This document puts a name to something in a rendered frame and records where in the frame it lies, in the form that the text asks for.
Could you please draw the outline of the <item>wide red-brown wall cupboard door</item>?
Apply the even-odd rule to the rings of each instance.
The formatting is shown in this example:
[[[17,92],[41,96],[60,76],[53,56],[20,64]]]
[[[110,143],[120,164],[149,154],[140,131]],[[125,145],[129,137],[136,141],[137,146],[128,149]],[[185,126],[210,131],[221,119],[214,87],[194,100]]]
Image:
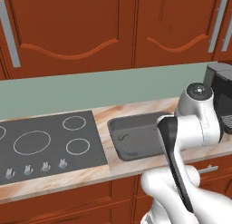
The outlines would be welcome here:
[[[136,0],[5,0],[21,67],[0,21],[0,68],[8,79],[129,69]]]

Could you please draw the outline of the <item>narrow red-brown cabinet panel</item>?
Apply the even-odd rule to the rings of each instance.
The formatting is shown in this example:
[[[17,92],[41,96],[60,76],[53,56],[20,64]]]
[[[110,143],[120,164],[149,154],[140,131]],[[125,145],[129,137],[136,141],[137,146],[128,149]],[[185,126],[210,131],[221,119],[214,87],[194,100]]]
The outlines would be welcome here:
[[[131,224],[135,176],[111,182],[111,224]]]

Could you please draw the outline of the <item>dark grey hob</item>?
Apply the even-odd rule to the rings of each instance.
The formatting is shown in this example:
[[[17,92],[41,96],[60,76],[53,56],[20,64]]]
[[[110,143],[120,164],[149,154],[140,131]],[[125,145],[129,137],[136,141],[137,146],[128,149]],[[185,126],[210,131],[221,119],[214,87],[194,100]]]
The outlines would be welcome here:
[[[60,159],[67,167],[59,168]],[[47,161],[51,169],[41,171]],[[102,166],[107,159],[91,111],[0,122],[0,185]],[[24,167],[34,169],[24,175]],[[6,170],[15,175],[8,180]]]

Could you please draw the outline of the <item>dark grey tupperware container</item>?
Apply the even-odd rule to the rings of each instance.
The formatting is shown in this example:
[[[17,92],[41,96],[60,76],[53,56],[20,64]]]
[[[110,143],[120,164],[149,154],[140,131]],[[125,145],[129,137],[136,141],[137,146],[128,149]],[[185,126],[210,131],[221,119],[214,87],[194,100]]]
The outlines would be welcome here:
[[[163,153],[157,120],[168,112],[152,112],[114,118],[108,121],[114,148],[122,161],[135,161]]]

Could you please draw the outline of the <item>black coffee machine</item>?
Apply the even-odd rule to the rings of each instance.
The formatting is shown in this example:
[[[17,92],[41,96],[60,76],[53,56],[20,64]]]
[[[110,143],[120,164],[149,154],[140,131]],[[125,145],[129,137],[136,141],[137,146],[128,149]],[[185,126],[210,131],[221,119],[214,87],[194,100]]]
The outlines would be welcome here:
[[[204,84],[214,92],[214,107],[224,123],[225,133],[232,134],[232,65],[209,63]]]

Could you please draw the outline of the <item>wide red-brown drawer front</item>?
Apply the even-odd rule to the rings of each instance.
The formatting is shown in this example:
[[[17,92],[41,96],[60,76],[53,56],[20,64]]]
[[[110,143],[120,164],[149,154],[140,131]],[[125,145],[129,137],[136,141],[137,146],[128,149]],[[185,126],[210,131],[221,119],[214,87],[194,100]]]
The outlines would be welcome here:
[[[0,205],[0,224],[55,214],[68,209],[85,209],[111,200],[109,182],[59,191]]]

